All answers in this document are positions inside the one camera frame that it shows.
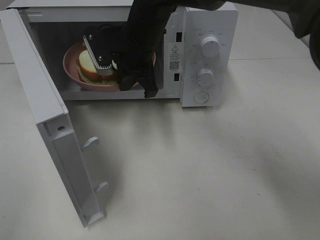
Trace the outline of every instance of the open microwave door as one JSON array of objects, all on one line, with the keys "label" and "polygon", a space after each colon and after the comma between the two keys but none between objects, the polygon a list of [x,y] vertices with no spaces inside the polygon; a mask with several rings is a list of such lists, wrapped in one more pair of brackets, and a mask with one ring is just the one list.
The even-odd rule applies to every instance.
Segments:
[{"label": "open microwave door", "polygon": [[36,126],[85,227],[105,216],[97,193],[108,184],[93,184],[83,155],[99,139],[79,145],[68,109],[29,34],[24,10],[0,11],[0,19]]}]

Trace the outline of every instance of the sticker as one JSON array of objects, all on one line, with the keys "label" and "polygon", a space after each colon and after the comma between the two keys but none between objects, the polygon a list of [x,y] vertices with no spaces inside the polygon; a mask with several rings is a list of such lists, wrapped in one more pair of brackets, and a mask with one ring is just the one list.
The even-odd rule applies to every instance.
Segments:
[{"label": "sticker", "polygon": [[182,56],[184,52],[184,44],[182,42],[174,42],[168,44],[168,69],[171,73],[181,73]]}]

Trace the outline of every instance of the white floor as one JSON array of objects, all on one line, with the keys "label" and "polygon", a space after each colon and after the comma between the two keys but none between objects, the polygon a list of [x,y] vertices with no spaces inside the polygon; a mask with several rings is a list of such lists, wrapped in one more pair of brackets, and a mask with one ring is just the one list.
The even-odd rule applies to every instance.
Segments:
[{"label": "white floor", "polygon": [[318,240],[320,73],[268,10],[239,6],[219,108],[69,102],[98,135],[106,219],[82,228],[0,32],[0,239]]}]

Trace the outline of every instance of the white microwave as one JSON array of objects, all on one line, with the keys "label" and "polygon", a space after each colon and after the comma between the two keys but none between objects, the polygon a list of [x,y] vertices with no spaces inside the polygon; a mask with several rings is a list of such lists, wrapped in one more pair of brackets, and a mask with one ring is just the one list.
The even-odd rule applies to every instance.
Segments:
[{"label": "white microwave", "polygon": [[[30,104],[36,126],[52,157],[83,226],[106,215],[100,195],[107,179],[95,178],[87,166],[67,100],[144,99],[144,89],[97,92],[82,89],[65,73],[62,61],[84,28],[124,23],[132,0],[15,0],[0,19]],[[217,106],[238,20],[227,2],[216,11],[178,7],[156,50],[155,98],[180,99],[182,107]]]}]

